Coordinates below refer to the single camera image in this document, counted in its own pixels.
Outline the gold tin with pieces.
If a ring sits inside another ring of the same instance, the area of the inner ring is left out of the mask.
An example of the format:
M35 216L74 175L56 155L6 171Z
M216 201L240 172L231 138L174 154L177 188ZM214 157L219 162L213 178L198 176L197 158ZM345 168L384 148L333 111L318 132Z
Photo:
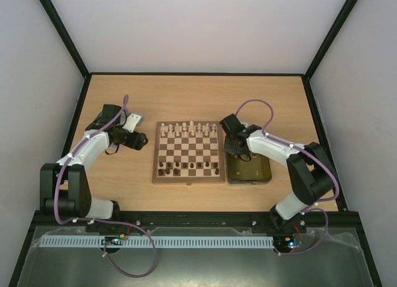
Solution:
M253 153L247 146L229 138L225 141L224 152L230 185L267 184L272 180L268 157Z

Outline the wooden chess board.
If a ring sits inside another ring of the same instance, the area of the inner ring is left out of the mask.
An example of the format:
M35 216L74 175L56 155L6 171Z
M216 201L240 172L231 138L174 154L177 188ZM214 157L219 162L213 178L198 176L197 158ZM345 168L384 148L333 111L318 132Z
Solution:
M182 131L186 122L187 131ZM154 184L223 183L223 132L217 121L159 121L156 124Z

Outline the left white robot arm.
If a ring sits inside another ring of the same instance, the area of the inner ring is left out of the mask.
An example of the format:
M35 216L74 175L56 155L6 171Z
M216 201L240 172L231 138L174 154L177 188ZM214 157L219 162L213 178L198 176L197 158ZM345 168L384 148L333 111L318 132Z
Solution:
M52 214L58 223L71 219L110 219L116 201L102 200L91 195L87 172L102 153L120 146L141 150L148 143L144 133L135 128L143 116L130 113L127 105L105 104L101 112L86 127L79 143L56 163L46 163L40 169L40 211Z

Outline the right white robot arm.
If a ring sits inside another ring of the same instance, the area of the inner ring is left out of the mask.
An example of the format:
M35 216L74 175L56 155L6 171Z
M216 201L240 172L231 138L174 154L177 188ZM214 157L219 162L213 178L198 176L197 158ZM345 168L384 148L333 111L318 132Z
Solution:
M271 135L257 125L245 126L235 114L220 121L225 132L225 152L235 155L260 154L287 168L292 192L270 210L270 224L277 232L292 225L292 218L306 213L319 201L339 196L335 170L318 143L293 143Z

